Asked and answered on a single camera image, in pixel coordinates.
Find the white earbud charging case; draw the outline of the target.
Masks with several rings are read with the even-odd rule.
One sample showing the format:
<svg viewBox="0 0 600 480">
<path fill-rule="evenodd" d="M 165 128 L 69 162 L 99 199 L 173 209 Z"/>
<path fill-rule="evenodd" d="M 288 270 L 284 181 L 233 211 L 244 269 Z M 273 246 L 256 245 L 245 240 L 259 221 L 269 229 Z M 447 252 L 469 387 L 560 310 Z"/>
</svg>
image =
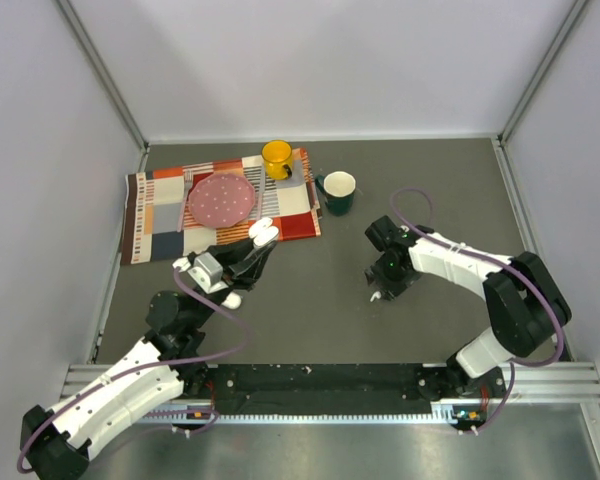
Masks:
<svg viewBox="0 0 600 480">
<path fill-rule="evenodd" d="M 279 228 L 274 225 L 271 217 L 263 217 L 250 226 L 248 230 L 249 238 L 253 246 L 258 249 L 274 242 L 279 237 Z"/>
</svg>

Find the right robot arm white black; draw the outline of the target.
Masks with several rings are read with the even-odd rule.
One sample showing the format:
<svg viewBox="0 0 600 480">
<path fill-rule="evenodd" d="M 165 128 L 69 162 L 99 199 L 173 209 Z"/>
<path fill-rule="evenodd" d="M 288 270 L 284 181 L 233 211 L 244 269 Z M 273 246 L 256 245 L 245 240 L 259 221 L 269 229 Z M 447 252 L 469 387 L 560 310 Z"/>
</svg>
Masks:
<svg viewBox="0 0 600 480">
<path fill-rule="evenodd" d="M 428 399 L 475 394 L 500 364 L 528 357 L 572 318 L 565 297 L 534 253 L 487 254 L 428 227 L 398 226 L 388 216 L 374 221 L 365 235 L 380 254 L 365 271 L 375 288 L 373 299 L 394 300 L 430 274 L 486 304 L 488 328 L 455 352 L 445 367 L 418 372 L 418 388 Z"/>
</svg>

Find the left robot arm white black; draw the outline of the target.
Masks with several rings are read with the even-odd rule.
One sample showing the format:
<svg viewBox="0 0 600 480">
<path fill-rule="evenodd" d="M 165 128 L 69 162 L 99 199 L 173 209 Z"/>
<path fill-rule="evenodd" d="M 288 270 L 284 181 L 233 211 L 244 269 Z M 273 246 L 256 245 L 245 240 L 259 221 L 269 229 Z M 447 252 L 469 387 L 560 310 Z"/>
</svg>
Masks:
<svg viewBox="0 0 600 480">
<path fill-rule="evenodd" d="M 196 396 L 206 387 L 210 361 L 237 353 L 244 342 L 199 355 L 201 327 L 214 314 L 234 313 L 258 281 L 277 244 L 268 227 L 234 243 L 212 246 L 173 264 L 177 290 L 151 299 L 148 332 L 112 367 L 71 397 L 31 408 L 22 419 L 16 468 L 40 479 L 78 479 L 104 447 L 161 404 Z"/>
</svg>

